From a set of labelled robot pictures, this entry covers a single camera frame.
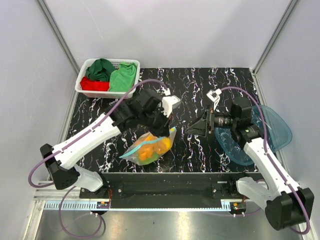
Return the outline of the clear zip top bag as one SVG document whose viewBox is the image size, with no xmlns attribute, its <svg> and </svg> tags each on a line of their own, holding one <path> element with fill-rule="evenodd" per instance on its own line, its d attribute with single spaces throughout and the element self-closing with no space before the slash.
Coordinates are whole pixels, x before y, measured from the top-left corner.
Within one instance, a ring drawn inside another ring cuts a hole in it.
<svg viewBox="0 0 320 240">
<path fill-rule="evenodd" d="M 176 132 L 176 127 L 169 129 L 168 137 L 156 137 L 147 132 L 141 135 L 119 158 L 138 166 L 155 162 L 172 148 Z"/>
</svg>

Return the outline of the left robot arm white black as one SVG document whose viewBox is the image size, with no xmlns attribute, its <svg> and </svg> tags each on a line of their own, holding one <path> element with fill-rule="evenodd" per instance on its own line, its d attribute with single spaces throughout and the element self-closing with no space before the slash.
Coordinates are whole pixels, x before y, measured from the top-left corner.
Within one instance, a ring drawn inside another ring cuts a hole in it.
<svg viewBox="0 0 320 240">
<path fill-rule="evenodd" d="M 77 162 L 106 140 L 138 125 L 145 126 L 156 137 L 169 136 L 172 112 L 180 102 L 175 95 L 160 96 L 153 90 L 143 90 L 137 96 L 119 99 L 107 113 L 66 141 L 43 145 L 40 151 L 55 188 L 80 187 L 103 198 L 108 193 L 106 180 Z"/>
</svg>

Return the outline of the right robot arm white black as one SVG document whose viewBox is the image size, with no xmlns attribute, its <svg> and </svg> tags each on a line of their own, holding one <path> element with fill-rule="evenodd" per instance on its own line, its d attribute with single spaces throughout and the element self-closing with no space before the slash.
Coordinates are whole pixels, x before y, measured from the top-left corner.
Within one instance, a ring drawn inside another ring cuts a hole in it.
<svg viewBox="0 0 320 240">
<path fill-rule="evenodd" d="M 301 223 L 306 223 L 308 231 L 314 194 L 309 188 L 301 188 L 275 159 L 265 141 L 266 134 L 252 124 L 251 112 L 249 99 L 237 97 L 229 113 L 207 108 L 185 132 L 205 137 L 216 128 L 230 129 L 233 140 L 253 160 L 267 186 L 245 176 L 227 185 L 228 195 L 235 199 L 241 195 L 251 199 L 264 210 L 269 224 L 277 231 Z"/>
</svg>

